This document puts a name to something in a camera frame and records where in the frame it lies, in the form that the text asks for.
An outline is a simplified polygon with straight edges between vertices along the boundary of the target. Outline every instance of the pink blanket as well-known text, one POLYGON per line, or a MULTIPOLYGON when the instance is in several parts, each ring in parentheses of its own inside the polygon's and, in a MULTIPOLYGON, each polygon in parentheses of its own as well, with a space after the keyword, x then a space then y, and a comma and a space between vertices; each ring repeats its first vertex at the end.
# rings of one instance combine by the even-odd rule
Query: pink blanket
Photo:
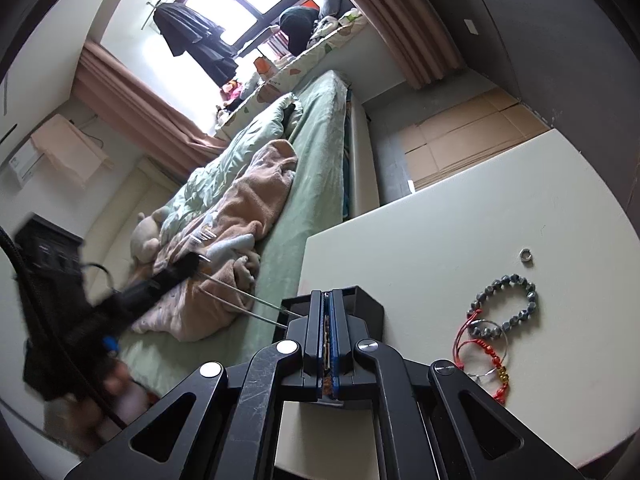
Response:
MULTIPOLYGON (((275 224, 293 183, 298 163, 287 140, 272 140, 255 153, 243 176, 236 178, 220 202, 187 225, 156 258, 158 272, 185 251, 196 250, 210 262, 201 269, 217 280, 251 292, 260 258, 254 245, 275 224), (195 243, 193 235, 213 233, 195 243)), ((133 325, 136 332, 169 332, 180 341, 196 341, 228 326, 238 312, 204 291, 250 310, 251 300, 203 276, 183 282, 133 325)))

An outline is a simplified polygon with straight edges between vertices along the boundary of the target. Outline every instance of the plush toy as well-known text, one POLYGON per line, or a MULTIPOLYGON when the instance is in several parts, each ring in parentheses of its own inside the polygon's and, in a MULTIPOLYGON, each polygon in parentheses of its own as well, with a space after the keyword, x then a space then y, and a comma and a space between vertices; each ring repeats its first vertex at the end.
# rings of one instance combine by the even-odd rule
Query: plush toy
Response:
POLYGON ((141 264, 151 263, 158 254, 160 228, 170 211, 167 206, 161 207, 146 218, 144 213, 138 213, 138 225, 131 234, 131 256, 141 264))

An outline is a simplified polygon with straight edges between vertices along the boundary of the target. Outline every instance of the curtain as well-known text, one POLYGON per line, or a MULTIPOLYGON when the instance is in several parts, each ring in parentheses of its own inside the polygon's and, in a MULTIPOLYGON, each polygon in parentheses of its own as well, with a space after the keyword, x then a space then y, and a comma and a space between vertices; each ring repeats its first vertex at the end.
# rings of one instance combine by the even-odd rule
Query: curtain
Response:
POLYGON ((206 165, 226 147, 163 101, 93 41, 82 48, 72 94, 109 126, 182 176, 206 165))
POLYGON ((351 1, 378 31, 413 88, 464 65, 428 0, 351 1))

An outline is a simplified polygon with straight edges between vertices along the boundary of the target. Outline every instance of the orange object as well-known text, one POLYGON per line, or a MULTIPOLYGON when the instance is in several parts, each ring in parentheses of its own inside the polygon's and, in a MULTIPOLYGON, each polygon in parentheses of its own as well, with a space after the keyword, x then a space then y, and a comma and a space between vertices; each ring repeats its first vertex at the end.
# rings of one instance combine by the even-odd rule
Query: orange object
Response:
POLYGON ((318 4, 316 4, 315 1, 313 0, 307 0, 306 2, 301 3, 300 6, 309 7, 315 10, 320 10, 320 7, 318 7, 318 4))
POLYGON ((255 69, 258 71, 258 74, 260 74, 260 78, 263 81, 268 81, 278 73, 278 69, 276 69, 273 62, 264 56, 256 58, 254 60, 254 65, 255 69))

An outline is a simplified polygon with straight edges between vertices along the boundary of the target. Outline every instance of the bracelet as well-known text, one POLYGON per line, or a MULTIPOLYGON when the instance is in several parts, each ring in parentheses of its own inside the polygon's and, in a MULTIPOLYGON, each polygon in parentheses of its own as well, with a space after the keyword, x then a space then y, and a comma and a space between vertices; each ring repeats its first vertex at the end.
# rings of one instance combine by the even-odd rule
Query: bracelet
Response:
POLYGON ((498 376, 500 377, 500 382, 502 383, 500 388, 498 388, 498 390, 493 394, 493 398, 498 402, 500 402, 500 404, 504 404, 506 400, 505 397, 506 397, 507 389, 509 387, 509 375, 507 373, 507 368, 504 366, 504 358, 507 355, 506 351, 504 353, 504 358, 501 359, 500 356, 495 352, 494 348, 491 345, 489 345, 489 343, 487 343, 486 341, 483 341, 482 339, 468 339, 466 341, 463 341, 462 343, 460 342, 460 338, 462 338, 464 331, 476 320, 476 317, 481 312, 482 312, 481 308, 478 308, 477 310, 475 310, 473 314, 470 316, 470 318, 467 319, 465 323, 462 325, 462 327, 460 327, 460 329, 458 330, 458 333, 456 334, 456 338, 453 341, 453 348, 451 352, 453 357, 453 362, 460 370, 464 370, 465 364, 460 358, 460 349, 468 343, 473 343, 481 347, 484 350, 484 353, 491 357, 491 361, 494 364, 494 368, 492 368, 492 370, 486 373, 485 375, 488 375, 493 371, 497 371, 498 376))
POLYGON ((520 285, 524 288, 524 291, 527 295, 527 307, 523 310, 519 311, 515 316, 511 316, 511 318, 504 323, 502 323, 499 327, 491 328, 483 328, 473 326, 476 322, 470 322, 468 324, 468 330, 471 337, 474 338, 482 338, 482 339, 497 339, 502 336, 503 333, 508 332, 511 328, 518 326, 520 323, 525 322, 529 319, 536 309, 538 308, 538 293, 536 292, 536 285, 534 283, 529 283, 526 278, 523 276, 519 276, 517 274, 512 274, 511 276, 507 276, 506 274, 501 277, 500 280, 494 280, 494 282, 485 288, 480 294, 476 296, 476 300, 471 304, 471 309, 466 313, 467 318, 471 318, 473 314, 480 310, 480 307, 483 306, 486 301, 493 294, 497 294, 498 291, 504 290, 509 284, 515 286, 520 285))
POLYGON ((482 339, 467 339, 460 344, 458 350, 468 343, 473 343, 483 348, 484 353, 491 357, 491 362, 494 364, 494 369, 498 370, 498 377, 500 377, 500 382, 502 383, 500 388, 497 389, 492 397, 500 402, 500 404, 504 404, 506 401, 507 389, 509 388, 509 374, 507 373, 507 368, 502 364, 500 356, 495 352, 494 347, 482 339))
MULTIPOLYGON (((500 328, 500 325, 498 325, 496 322, 491 321, 490 319, 475 319, 472 320, 469 325, 473 325, 474 323, 488 323, 494 326, 497 326, 498 328, 500 328)), ((504 334, 502 340, 504 341, 504 354, 502 355, 502 357, 500 357, 500 360, 502 362, 505 362, 507 359, 507 355, 509 354, 509 339, 507 338, 507 335, 504 334)), ((462 343, 458 346, 458 350, 460 350, 466 343, 462 343)), ((485 372, 484 374, 470 374, 467 372, 467 375, 469 377, 471 377, 476 383, 480 384, 480 380, 484 377, 488 377, 489 375, 495 373, 498 371, 498 368, 494 367, 491 368, 489 371, 485 372)))

